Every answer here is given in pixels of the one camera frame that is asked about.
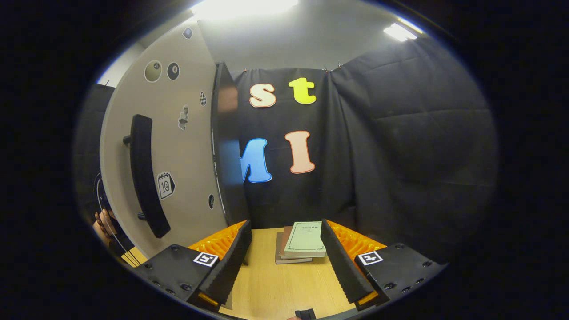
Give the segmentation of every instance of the table surface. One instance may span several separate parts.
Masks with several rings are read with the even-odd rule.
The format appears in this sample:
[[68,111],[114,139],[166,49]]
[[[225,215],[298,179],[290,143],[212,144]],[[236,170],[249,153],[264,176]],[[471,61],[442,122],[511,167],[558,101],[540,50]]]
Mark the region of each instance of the table surface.
[[277,233],[284,228],[253,229],[233,285],[232,310],[219,312],[250,320],[286,320],[295,310],[314,309],[317,318],[354,309],[342,290],[328,257],[311,262],[276,264]]

